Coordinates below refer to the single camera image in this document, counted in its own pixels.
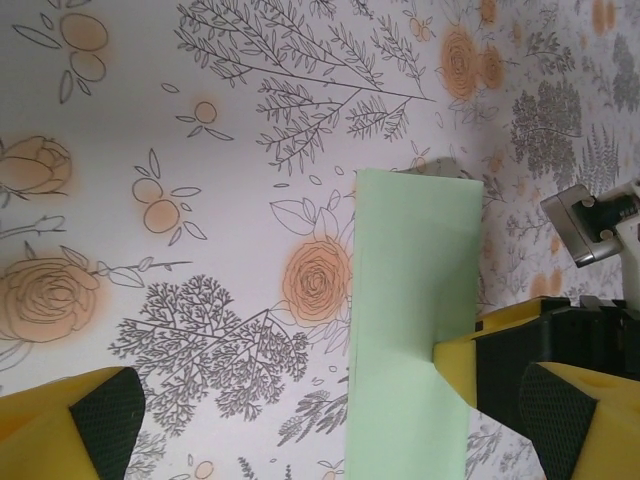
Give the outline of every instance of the light green card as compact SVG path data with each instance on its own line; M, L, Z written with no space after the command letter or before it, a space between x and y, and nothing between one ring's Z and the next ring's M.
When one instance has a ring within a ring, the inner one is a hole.
M470 408L432 349L474 330L482 191L358 172L348 480L464 479Z

